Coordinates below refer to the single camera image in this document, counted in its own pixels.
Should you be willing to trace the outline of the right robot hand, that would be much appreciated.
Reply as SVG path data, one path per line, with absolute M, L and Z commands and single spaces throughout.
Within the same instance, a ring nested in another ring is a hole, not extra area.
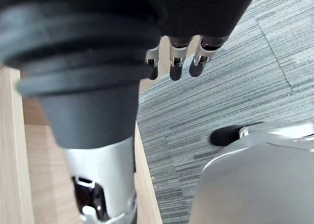
M 158 75 L 170 44 L 170 78 L 198 77 L 252 0 L 0 0 L 0 61 L 25 72 L 63 149 L 85 224 L 134 224 L 134 131 L 142 79 Z

